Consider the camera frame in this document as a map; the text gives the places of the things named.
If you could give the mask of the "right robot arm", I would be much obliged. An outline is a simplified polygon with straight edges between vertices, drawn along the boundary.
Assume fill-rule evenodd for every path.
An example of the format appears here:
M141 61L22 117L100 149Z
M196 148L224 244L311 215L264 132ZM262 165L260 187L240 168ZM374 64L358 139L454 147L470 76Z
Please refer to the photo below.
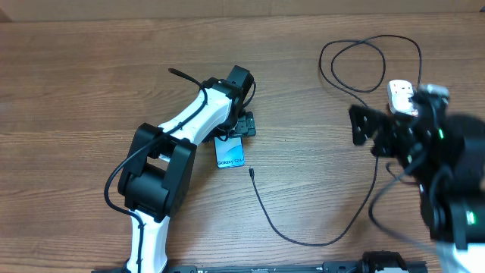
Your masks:
M372 139L371 153L395 158L402 176L420 189L421 217L444 272L484 270L484 122L448 115L449 91L420 85L410 98L418 115L353 105L349 109L357 146Z

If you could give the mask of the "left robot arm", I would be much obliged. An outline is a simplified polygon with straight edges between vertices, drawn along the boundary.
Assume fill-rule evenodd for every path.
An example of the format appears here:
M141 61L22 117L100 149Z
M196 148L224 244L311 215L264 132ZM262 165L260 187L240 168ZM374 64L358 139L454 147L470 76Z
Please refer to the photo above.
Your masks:
M196 99L176 117L158 126L140 125L127 158L114 170L124 197L121 212L132 221L132 246L121 272L163 272L170 220L179 211L192 176L196 150L214 141L217 166L244 165L244 137L256 134L246 106L256 83L250 71L234 66L227 78L196 84Z

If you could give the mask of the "Samsung Galaxy smartphone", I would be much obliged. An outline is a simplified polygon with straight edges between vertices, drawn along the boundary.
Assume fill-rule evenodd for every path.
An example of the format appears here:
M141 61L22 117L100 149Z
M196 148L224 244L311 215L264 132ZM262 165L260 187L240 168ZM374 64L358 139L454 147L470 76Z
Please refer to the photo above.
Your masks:
M216 138L214 147L219 168L236 168L246 163L241 138L229 138L226 141Z

